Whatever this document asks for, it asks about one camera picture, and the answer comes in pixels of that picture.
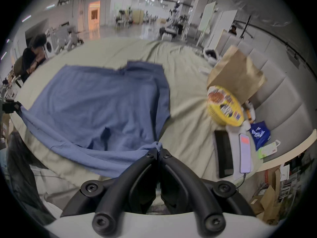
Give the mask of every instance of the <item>gray headboard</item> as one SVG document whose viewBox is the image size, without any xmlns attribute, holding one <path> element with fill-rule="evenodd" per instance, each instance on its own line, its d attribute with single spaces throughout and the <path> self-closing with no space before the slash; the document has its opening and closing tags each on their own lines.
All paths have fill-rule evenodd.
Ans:
<svg viewBox="0 0 317 238">
<path fill-rule="evenodd" d="M 222 33 L 216 50 L 223 56 L 231 45 L 249 56 L 267 78 L 267 82 L 250 98 L 256 110 L 256 122 L 265 121 L 271 131 L 268 144 L 276 139 L 281 142 L 277 153 L 264 158 L 264 162 L 267 162 L 307 139 L 313 131 L 312 122 L 294 85 L 276 64 L 242 39 L 227 32 Z"/>
</svg>

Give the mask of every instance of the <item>smartphone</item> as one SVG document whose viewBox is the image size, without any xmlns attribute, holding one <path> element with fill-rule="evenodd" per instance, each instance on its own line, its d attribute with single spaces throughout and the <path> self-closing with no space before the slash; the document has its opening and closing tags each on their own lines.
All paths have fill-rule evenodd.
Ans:
<svg viewBox="0 0 317 238">
<path fill-rule="evenodd" d="M 247 135 L 240 134 L 240 173 L 251 172 L 251 145 Z"/>
</svg>

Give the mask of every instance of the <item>floor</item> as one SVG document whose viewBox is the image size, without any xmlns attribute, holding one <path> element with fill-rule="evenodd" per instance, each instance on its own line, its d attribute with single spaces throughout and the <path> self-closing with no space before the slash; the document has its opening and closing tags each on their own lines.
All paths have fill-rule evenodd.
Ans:
<svg viewBox="0 0 317 238">
<path fill-rule="evenodd" d="M 79 37 L 83 41 L 96 40 L 106 37 L 129 37 L 139 38 L 143 40 L 157 40 L 159 38 L 160 25 L 132 25 L 130 27 L 107 27 L 101 26 L 99 31 L 95 32 L 83 32 L 79 34 Z"/>
</svg>

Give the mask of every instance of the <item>washing machine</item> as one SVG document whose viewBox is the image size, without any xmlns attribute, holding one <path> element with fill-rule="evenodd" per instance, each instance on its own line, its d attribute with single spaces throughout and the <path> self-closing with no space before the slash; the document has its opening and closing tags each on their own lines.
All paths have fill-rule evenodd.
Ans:
<svg viewBox="0 0 317 238">
<path fill-rule="evenodd" d="M 45 51 L 46 51 L 47 58 L 52 58 L 53 56 L 55 56 L 55 52 L 54 52 L 54 49 L 53 49 L 52 38 L 50 36 L 47 37 L 46 44 L 44 46 L 45 46 Z"/>
</svg>

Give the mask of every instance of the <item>black tablet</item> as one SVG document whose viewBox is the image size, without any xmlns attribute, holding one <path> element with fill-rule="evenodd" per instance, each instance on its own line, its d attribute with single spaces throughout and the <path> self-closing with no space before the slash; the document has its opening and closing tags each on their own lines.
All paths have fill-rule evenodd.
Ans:
<svg viewBox="0 0 317 238">
<path fill-rule="evenodd" d="M 233 175 L 233 160 L 229 135 L 226 131 L 216 130 L 215 139 L 219 178 L 231 176 Z"/>
</svg>

